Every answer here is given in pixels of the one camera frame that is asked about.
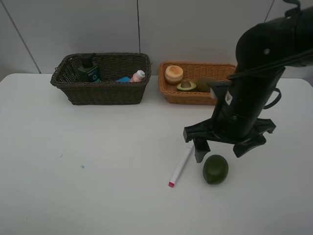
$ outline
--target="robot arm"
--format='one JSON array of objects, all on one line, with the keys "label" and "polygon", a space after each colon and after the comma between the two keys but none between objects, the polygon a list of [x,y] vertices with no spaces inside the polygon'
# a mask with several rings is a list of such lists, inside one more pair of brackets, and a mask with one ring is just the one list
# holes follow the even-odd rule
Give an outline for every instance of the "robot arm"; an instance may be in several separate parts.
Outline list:
[{"label": "robot arm", "polygon": [[[276,126],[258,116],[279,101],[276,84],[285,66],[313,65],[313,7],[301,11],[298,0],[284,1],[297,7],[287,11],[285,17],[258,24],[243,34],[230,82],[211,84],[218,98],[212,118],[185,127],[185,141],[194,142],[198,163],[210,151],[207,140],[233,144],[237,157],[265,144],[263,133],[272,133]],[[266,106],[273,91],[279,95]]]}]

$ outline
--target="lime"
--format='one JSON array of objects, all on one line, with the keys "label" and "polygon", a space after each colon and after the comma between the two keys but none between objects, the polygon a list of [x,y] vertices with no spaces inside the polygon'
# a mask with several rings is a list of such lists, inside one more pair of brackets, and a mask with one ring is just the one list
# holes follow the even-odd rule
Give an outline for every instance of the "lime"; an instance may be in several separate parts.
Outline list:
[{"label": "lime", "polygon": [[228,174],[228,163],[221,155],[212,155],[204,163],[203,177],[210,185],[223,182]]}]

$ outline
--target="dark brown wicker basket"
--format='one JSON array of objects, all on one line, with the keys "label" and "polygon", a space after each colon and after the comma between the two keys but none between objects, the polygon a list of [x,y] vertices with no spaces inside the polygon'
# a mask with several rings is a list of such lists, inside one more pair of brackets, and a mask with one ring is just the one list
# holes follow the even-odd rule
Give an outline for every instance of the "dark brown wicker basket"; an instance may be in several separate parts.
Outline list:
[{"label": "dark brown wicker basket", "polygon": [[[96,53],[93,61],[99,65],[101,83],[81,83],[77,69],[82,65],[80,55],[72,54],[63,59],[52,75],[51,84],[61,89],[75,105],[124,105],[141,102],[151,76],[151,63],[146,54]],[[146,77],[141,82],[115,82],[137,70]]]}]

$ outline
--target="white wall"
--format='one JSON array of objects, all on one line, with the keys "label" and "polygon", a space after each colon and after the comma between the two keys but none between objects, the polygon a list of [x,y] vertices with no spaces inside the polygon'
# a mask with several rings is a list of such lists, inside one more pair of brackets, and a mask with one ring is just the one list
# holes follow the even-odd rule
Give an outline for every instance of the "white wall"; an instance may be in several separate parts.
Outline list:
[{"label": "white wall", "polygon": [[[136,0],[3,2],[43,73],[54,72],[71,53],[139,52]],[[303,8],[313,5],[312,0],[301,2]],[[272,0],[138,0],[141,52],[150,56],[153,74],[163,61],[236,63],[238,39],[265,20],[271,4]],[[268,20],[291,7],[275,0]],[[0,8],[0,79],[12,72],[38,72]],[[283,76],[311,74],[313,68],[288,68]]]},{"label": "white wall", "polygon": [[141,51],[153,61],[236,63],[240,36],[272,0],[139,0]]},{"label": "white wall", "polygon": [[0,81],[16,72],[38,70],[0,2]]},{"label": "white wall", "polygon": [[136,0],[3,0],[42,73],[68,54],[139,52]]}]

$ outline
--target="toy avocado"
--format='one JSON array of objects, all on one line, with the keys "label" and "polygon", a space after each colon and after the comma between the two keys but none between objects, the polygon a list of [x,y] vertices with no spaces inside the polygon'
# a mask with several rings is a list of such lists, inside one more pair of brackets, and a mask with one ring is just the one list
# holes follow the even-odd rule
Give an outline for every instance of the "toy avocado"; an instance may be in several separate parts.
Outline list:
[{"label": "toy avocado", "polygon": [[177,85],[177,89],[182,92],[193,92],[196,87],[196,84],[187,80],[184,80],[182,83]]},{"label": "toy avocado", "polygon": [[228,174],[228,163],[221,155],[212,155],[204,163],[203,177],[209,185],[218,185]]}]

